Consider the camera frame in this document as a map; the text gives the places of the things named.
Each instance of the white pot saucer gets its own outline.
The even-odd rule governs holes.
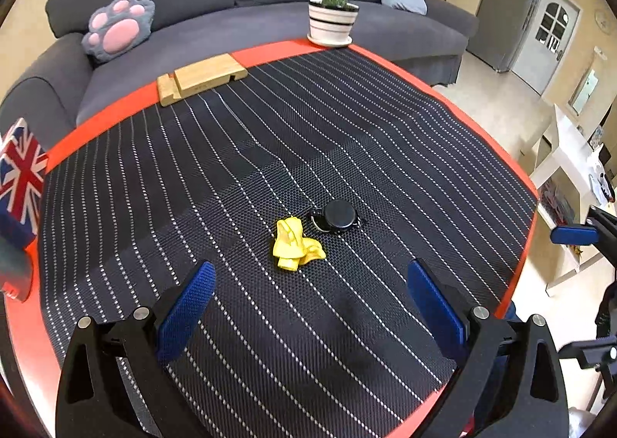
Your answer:
[[[344,46],[349,46],[353,42],[351,36],[347,36],[347,39],[341,42],[318,41],[317,39],[312,38],[310,34],[307,34],[307,38],[313,44],[316,44],[317,46],[324,46],[324,47],[344,47]]]

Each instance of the paw-shaped pillow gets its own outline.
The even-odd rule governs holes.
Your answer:
[[[149,38],[153,19],[150,0],[113,0],[92,13],[81,45],[87,55],[109,62]]]

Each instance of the red table edge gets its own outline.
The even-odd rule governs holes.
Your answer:
[[[499,157],[516,173],[525,185],[538,197],[538,191],[523,171],[520,165],[500,146],[485,130],[483,130],[473,119],[459,109],[455,104],[440,95],[433,88],[422,82],[420,79],[409,74],[393,63],[384,60],[366,49],[351,45],[350,48],[357,53],[380,64],[384,68],[394,72],[400,78],[417,86],[420,90],[431,95],[446,105],[456,118],[476,132],[492,148]],[[323,51],[325,48],[315,46],[306,39],[297,41],[282,41],[263,46],[251,47],[231,53],[231,55],[244,67],[254,67],[260,64],[274,62],[276,60],[298,56],[313,52]],[[106,109],[92,116],[86,122],[78,126],[73,132],[58,142],[47,152],[47,170],[52,170],[64,159],[69,157],[77,149],[105,132],[118,122],[134,115],[140,110],[158,103],[158,90],[156,81],[143,86],[106,107]],[[502,317],[510,304],[512,294],[523,270],[531,236],[536,223],[537,213],[529,229],[527,242],[521,253],[521,258],[514,271],[507,291],[502,301],[495,311],[496,316]],[[34,239],[26,247],[26,252],[32,260],[33,280],[30,295],[24,302],[14,299],[7,299],[6,316],[10,331],[15,359],[20,367],[22,378],[33,401],[36,411],[41,416],[41,420],[48,431],[55,435],[55,409],[57,388],[60,381],[60,366],[54,353],[41,312],[41,282],[38,266],[38,241]],[[411,415],[397,428],[395,428],[387,438],[408,438],[410,434],[422,422],[430,408],[434,405],[440,392],[434,392],[420,405]]]

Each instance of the door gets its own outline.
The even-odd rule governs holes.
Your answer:
[[[482,0],[480,25],[467,50],[495,70],[508,70],[532,5],[533,0]]]
[[[540,0],[512,71],[540,95],[563,57],[578,9],[567,0]]]

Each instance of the refrigerator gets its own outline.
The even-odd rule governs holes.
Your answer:
[[[479,27],[467,51],[498,72],[507,72],[540,0],[482,0]]]

